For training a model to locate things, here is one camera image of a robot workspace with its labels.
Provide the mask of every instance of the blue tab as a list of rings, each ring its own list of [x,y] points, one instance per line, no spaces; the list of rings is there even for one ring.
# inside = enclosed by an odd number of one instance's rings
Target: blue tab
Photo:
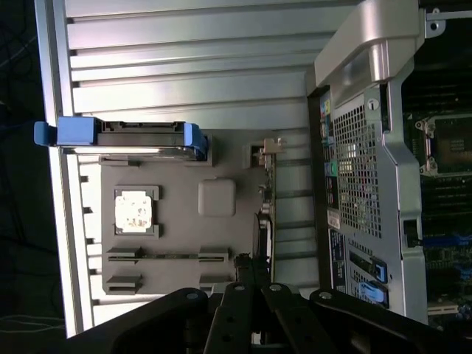
[[[380,280],[381,282],[386,282],[386,272],[385,272],[385,267],[379,265],[379,264],[376,264],[375,265],[375,268],[377,269],[378,273],[377,273],[377,279]]]
[[[58,117],[58,145],[93,145],[95,135],[93,117]]]
[[[193,123],[184,123],[184,146],[194,148],[199,153],[207,155],[207,139],[201,132],[198,125]]]
[[[359,291],[362,295],[365,295],[370,301],[373,302],[384,302],[385,296],[381,289],[377,288],[370,282],[361,282],[359,284]]]
[[[34,140],[36,145],[53,146],[56,143],[58,130],[46,122],[36,122]]]

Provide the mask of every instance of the gray metal plate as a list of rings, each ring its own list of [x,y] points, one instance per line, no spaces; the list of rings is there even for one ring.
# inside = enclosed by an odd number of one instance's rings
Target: gray metal plate
[[[369,105],[372,99],[377,102]],[[406,199],[417,200],[420,186],[416,193],[409,195],[398,192],[401,184],[414,183],[414,179],[403,178],[398,172],[402,169],[401,159],[395,161],[397,156],[390,149],[403,143],[389,146],[384,142],[379,102],[379,88],[371,88],[334,111],[340,232],[346,236],[347,260],[350,252],[354,252],[366,260],[373,255],[387,263],[389,279],[385,286],[389,290],[390,310],[424,322],[424,258],[421,252],[408,256],[401,227],[401,215],[405,211],[402,207],[414,204]],[[420,216],[420,208],[408,212],[410,220]],[[356,297],[361,296],[360,282],[375,279],[350,261],[347,261],[346,272],[347,291]],[[423,276],[416,279],[409,276],[415,272]],[[417,300],[407,299],[406,289],[415,294]],[[417,303],[416,307],[410,305],[413,302]]]
[[[155,253],[199,253],[201,247],[229,248],[233,254],[252,248],[253,216],[261,207],[258,185],[265,182],[263,168],[243,169],[243,146],[274,135],[272,131],[207,131],[215,141],[214,167],[186,166],[178,162],[143,163],[140,167],[102,166],[103,283],[112,276],[142,276],[138,294],[165,294],[184,287],[200,287],[201,276],[234,279],[232,261],[196,260],[109,262],[112,247],[141,246]],[[236,183],[236,213],[210,218],[198,214],[198,183],[230,178]],[[156,205],[160,238],[116,235],[114,191],[119,186],[159,186]]]

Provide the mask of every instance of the black cable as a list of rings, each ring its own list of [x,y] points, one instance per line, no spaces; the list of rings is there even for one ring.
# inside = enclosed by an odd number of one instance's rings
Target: black cable
[[[23,27],[21,28],[20,33],[17,35],[18,37],[22,37],[27,29],[28,29],[28,16],[27,16],[27,0],[22,0],[21,2],[21,7],[22,7],[22,13],[23,13]],[[8,41],[8,44],[11,44],[14,40],[10,39]]]
[[[12,216],[13,226],[15,228],[16,236],[18,240],[22,243],[27,243],[27,238],[24,233],[23,223],[21,222],[21,217],[18,212],[18,205],[13,195],[13,189],[10,184],[10,179],[8,178],[7,165],[5,164],[3,155],[0,151],[0,183],[3,191],[9,196],[10,200],[10,214]]]
[[[33,69],[32,53],[28,49],[29,43],[24,41],[23,38],[17,35],[12,29],[10,29],[5,23],[1,21],[0,21],[0,29],[1,29],[3,39],[4,39],[4,48],[7,51],[7,60],[8,60],[7,80],[11,78],[12,74],[14,74],[15,76],[20,76],[20,77],[29,76],[32,73],[32,69]],[[5,35],[5,31],[8,32],[12,36],[12,39],[10,40],[10,42],[7,41],[7,36]],[[21,60],[17,58],[13,58],[11,55],[10,43],[12,41],[19,42],[21,45],[21,50],[26,52],[26,55],[24,55],[23,57],[20,57]],[[17,67],[17,65],[25,58],[29,59],[27,70],[22,73],[15,72],[15,67]]]
[[[51,249],[47,249],[45,247],[38,246],[38,245],[35,245],[33,243],[29,243],[29,242],[20,242],[19,240],[16,240],[14,238],[6,237],[6,236],[0,236],[0,240],[15,243],[15,244],[17,244],[21,247],[24,247],[24,248],[27,248],[27,249],[32,249],[34,251],[47,253],[47,254],[50,254],[52,256],[57,256],[58,255],[58,253],[56,251],[53,251]]]

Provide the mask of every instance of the black mounting arm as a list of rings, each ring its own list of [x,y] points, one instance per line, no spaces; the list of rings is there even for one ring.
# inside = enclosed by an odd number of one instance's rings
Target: black mounting arm
[[[184,288],[42,353],[472,353],[472,343],[334,290],[303,299],[266,260],[235,258],[237,282]],[[260,344],[253,344],[254,334]]]

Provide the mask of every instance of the ventilation grille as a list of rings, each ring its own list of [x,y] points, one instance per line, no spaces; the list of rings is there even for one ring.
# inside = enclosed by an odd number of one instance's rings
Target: ventilation grille
[[[341,220],[382,238],[378,200],[375,130],[367,124],[364,105],[334,121],[339,172]]]
[[[359,251],[368,254],[369,256],[373,255],[372,249],[368,249],[366,246],[362,246],[359,242],[349,239],[349,244],[352,247],[356,247]]]

